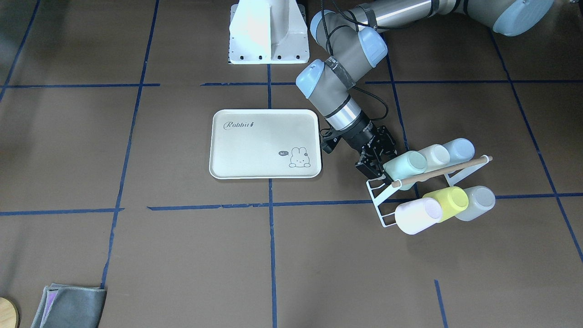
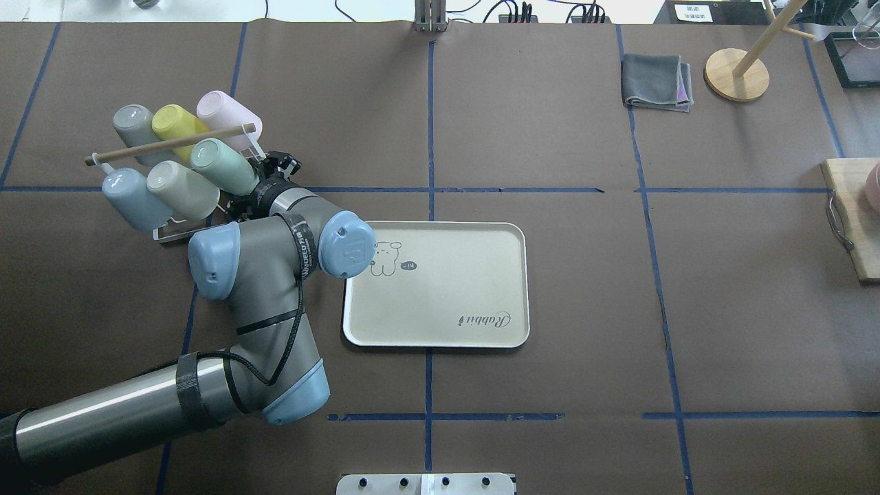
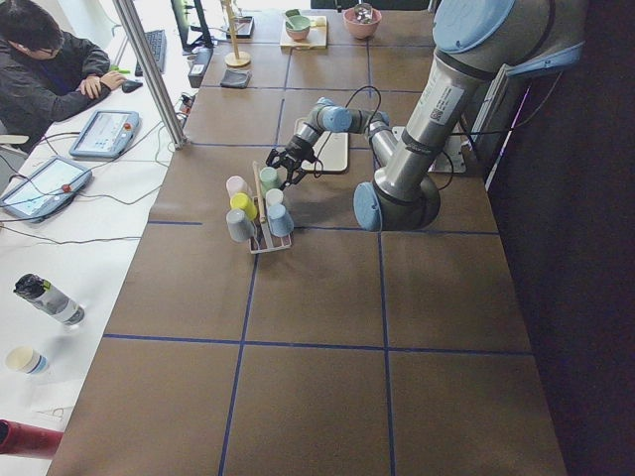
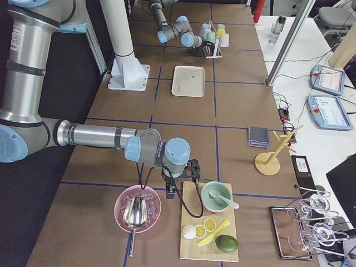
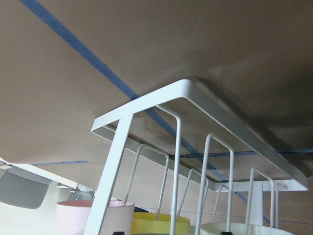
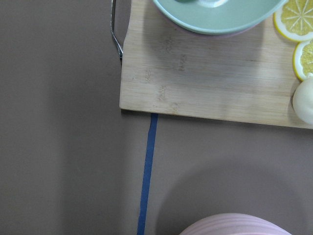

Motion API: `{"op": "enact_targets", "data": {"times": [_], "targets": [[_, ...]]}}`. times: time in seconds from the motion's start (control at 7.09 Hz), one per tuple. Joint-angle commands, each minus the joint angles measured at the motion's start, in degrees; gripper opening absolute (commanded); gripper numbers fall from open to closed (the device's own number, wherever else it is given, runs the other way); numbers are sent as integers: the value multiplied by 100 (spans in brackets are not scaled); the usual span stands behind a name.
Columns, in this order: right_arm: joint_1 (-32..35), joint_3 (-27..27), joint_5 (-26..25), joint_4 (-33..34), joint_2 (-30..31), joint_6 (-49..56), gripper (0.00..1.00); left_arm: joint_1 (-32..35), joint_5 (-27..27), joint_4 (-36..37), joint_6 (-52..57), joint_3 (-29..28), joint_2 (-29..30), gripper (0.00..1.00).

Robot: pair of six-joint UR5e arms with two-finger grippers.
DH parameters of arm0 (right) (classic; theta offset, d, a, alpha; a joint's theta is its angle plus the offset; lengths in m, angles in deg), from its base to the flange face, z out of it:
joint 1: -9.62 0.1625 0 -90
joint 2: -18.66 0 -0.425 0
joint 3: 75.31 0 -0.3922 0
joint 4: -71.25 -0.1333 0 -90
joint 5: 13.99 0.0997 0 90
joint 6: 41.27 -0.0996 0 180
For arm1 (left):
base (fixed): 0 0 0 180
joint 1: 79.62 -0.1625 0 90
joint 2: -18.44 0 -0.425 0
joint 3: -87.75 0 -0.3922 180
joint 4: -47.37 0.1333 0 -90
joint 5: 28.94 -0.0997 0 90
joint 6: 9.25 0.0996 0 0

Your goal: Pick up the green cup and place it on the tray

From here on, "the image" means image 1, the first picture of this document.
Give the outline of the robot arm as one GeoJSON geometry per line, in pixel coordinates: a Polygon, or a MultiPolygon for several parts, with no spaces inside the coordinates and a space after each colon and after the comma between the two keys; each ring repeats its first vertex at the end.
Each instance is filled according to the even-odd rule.
{"type": "Polygon", "coordinates": [[[462,13],[505,36],[525,33],[546,15],[551,0],[377,0],[347,11],[323,9],[310,23],[317,44],[329,54],[315,60],[296,85],[328,123],[321,148],[331,153],[344,140],[359,153],[356,168],[368,179],[397,180],[395,141],[348,93],[388,53],[381,34],[436,14],[462,13]]]}

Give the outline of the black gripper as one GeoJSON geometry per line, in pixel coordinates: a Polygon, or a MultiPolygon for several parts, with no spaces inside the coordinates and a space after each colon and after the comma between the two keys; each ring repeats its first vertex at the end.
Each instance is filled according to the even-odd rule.
{"type": "Polygon", "coordinates": [[[355,168],[368,180],[385,174],[382,160],[392,160],[398,156],[395,139],[388,128],[385,125],[378,128],[367,115],[358,115],[342,131],[342,138],[352,149],[360,151],[355,168]],[[371,148],[362,148],[370,144],[371,148]]]}

